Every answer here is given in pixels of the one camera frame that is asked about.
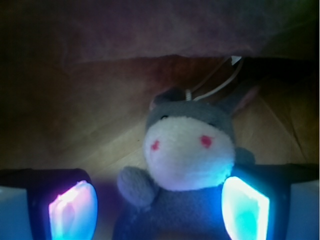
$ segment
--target plush arm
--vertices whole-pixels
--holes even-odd
[[[149,206],[159,191],[158,185],[145,170],[131,166],[119,173],[117,185],[122,196],[136,207]]]
[[[235,163],[236,164],[255,164],[256,159],[252,152],[243,148],[237,147],[235,149]]]

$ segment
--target plush toy face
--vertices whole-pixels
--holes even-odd
[[[143,150],[148,170],[161,187],[198,190],[218,186],[230,175],[235,146],[232,134],[226,132],[232,128],[228,131],[229,118],[223,120],[223,113],[218,114],[219,118],[212,106],[193,102],[171,102],[154,109],[151,119],[155,120],[147,130]]]

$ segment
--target plush ear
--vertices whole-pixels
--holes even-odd
[[[215,106],[229,115],[234,115],[247,106],[259,93],[260,86],[254,80],[247,80],[239,84],[231,95],[220,100]]]
[[[159,104],[163,104],[166,102],[175,102],[175,101],[184,101],[186,100],[185,91],[178,87],[172,87],[169,90],[160,93],[155,96],[153,101],[150,103],[150,110],[154,109]]]

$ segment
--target blue light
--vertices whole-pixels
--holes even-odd
[[[49,204],[52,240],[89,240],[96,229],[98,200],[94,187],[80,181]]]
[[[268,197],[236,176],[229,177],[222,189],[222,215],[225,228],[233,240],[267,238]]]

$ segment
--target stuffed animal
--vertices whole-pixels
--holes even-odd
[[[231,116],[257,93],[252,86],[240,84],[215,106],[185,101],[177,88],[154,99],[143,144],[147,170],[128,166],[117,178],[128,204],[115,224],[114,240],[151,240],[166,233],[230,239],[222,186],[235,163],[255,162],[251,152],[236,147]]]

